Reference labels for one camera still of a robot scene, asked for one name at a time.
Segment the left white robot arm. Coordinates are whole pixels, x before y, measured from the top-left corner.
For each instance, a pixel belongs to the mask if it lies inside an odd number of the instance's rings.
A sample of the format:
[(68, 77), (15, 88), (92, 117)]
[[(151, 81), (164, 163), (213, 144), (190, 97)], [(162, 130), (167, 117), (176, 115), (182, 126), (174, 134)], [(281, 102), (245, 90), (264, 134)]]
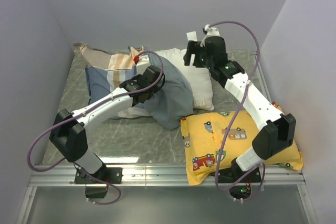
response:
[(82, 109), (57, 113), (49, 140), (63, 157), (84, 169), (93, 183), (106, 181), (105, 163), (88, 147), (87, 135), (102, 122), (152, 98), (164, 81), (163, 70), (148, 66), (143, 74), (124, 81), (112, 93)]

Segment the blue plaid pillowcase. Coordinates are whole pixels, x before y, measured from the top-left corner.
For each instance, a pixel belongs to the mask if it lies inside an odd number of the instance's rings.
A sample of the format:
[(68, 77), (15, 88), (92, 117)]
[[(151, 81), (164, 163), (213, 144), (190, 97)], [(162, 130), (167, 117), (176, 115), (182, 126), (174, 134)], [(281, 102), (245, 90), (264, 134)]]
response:
[(134, 47), (128, 54), (109, 54), (84, 43), (75, 43), (74, 49), (86, 64), (88, 107), (93, 109), (82, 122), (149, 116), (173, 130), (193, 114), (191, 86), (165, 58)]

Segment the white pillow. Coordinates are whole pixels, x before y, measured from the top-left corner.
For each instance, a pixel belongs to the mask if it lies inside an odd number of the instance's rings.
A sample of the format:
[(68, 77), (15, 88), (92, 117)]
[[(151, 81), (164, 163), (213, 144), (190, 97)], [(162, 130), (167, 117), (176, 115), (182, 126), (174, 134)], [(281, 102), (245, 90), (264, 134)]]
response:
[(205, 111), (214, 110), (213, 89), (209, 71), (205, 68), (185, 66), (183, 57), (186, 54), (186, 48), (172, 48), (156, 51), (156, 53), (177, 67), (189, 82), (194, 98), (193, 108)]

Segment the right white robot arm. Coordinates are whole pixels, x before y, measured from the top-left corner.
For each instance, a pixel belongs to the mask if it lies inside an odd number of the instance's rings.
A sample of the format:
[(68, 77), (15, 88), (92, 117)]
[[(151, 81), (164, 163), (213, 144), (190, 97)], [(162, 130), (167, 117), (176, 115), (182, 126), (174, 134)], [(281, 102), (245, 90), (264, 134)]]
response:
[(283, 114), (269, 103), (249, 81), (242, 66), (228, 59), (221, 36), (207, 35), (203, 41), (189, 41), (183, 59), (185, 66), (208, 69), (211, 77), (240, 102), (259, 130), (252, 146), (232, 161), (231, 175), (235, 181), (243, 182), (251, 168), (293, 144), (295, 117)]

